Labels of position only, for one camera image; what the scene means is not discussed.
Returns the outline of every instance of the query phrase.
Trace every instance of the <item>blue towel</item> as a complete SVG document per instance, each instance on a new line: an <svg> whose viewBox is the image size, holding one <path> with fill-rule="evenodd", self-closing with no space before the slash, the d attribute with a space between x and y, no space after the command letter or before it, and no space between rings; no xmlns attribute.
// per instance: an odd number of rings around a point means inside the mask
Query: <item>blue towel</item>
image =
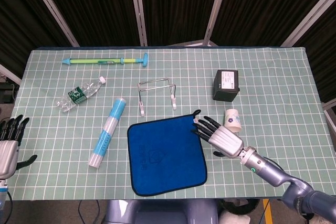
<svg viewBox="0 0 336 224"><path fill-rule="evenodd" d="M201 140L191 132L199 113L129 127L131 180L137 195L153 196L206 182Z"/></svg>

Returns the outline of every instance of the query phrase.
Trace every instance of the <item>white paper cup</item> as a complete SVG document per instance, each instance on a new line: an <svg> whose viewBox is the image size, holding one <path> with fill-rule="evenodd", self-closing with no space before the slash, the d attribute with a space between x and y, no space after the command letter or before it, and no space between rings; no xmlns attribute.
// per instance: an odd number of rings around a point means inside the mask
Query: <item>white paper cup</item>
<svg viewBox="0 0 336 224"><path fill-rule="evenodd" d="M240 124L238 110L229 109L225 111L225 122L224 126L228 128L233 133L242 130L242 125Z"/></svg>

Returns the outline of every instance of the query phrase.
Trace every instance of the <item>black box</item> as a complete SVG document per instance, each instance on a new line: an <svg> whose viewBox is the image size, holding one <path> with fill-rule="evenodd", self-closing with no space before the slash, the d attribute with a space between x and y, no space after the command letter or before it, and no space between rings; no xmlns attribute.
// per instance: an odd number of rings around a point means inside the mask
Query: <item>black box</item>
<svg viewBox="0 0 336 224"><path fill-rule="evenodd" d="M214 100L232 102L239 91L238 70L217 71L214 80Z"/></svg>

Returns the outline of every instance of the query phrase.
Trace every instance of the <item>green bottle label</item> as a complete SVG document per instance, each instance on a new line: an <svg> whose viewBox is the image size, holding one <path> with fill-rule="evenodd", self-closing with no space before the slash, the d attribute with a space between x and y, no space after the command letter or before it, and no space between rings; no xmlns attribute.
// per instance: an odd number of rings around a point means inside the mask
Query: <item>green bottle label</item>
<svg viewBox="0 0 336 224"><path fill-rule="evenodd" d="M68 95L75 104L81 103L82 101L85 101L87 99L87 97L84 95L83 91L79 87L71 90Z"/></svg>

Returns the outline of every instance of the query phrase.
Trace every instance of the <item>light green tablecloth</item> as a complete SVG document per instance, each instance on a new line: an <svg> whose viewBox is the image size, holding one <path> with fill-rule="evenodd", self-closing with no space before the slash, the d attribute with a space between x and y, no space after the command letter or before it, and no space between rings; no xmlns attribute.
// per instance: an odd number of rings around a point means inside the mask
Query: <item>light green tablecloth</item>
<svg viewBox="0 0 336 224"><path fill-rule="evenodd" d="M65 65L65 58L141 58L149 64ZM212 99L218 69L239 71L240 93L232 103ZM69 113L54 106L57 97L89 79L107 83ZM171 78L177 85L177 110L168 89L143 96L140 117L137 84ZM123 97L127 106L112 142L97 170L88 166L91 151L112 107ZM287 172L335 195L335 152L303 48L257 49L127 49L32 51L15 102L13 116L30 117L19 160L38 158L9 181L14 199L135 199L127 150L131 124L190 114L201 109L223 121L226 109L240 112L245 145L277 161ZM281 196L286 186L273 188L241 166L238 159L218 158L203 142L208 169L205 185L152 198L224 198Z"/></svg>

